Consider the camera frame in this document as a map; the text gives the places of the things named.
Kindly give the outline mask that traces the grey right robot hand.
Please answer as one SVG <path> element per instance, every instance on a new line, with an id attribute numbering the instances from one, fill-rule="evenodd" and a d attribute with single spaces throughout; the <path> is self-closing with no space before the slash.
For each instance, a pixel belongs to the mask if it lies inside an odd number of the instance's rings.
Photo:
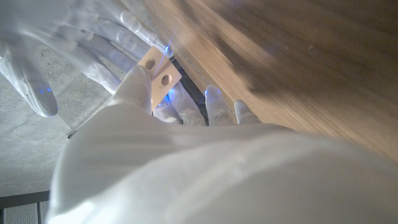
<path id="1" fill-rule="evenodd" d="M 44 44 L 89 79 L 115 94 L 120 79 L 101 61 L 122 71 L 135 66 L 151 47 L 166 57 L 170 45 L 159 38 L 121 1 L 2 0 L 1 75 L 40 116 L 57 114 L 58 105 L 34 52 Z"/>

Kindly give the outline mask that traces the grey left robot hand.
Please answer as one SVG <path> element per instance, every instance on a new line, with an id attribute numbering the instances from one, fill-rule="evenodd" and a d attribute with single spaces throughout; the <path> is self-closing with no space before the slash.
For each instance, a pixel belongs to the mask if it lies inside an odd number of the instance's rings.
<path id="1" fill-rule="evenodd" d="M 397 164 L 357 144 L 264 124 L 242 102 L 232 121 L 206 89 L 209 122 L 182 86 L 159 114 L 133 67 L 69 140 L 49 223 L 396 223 Z"/>

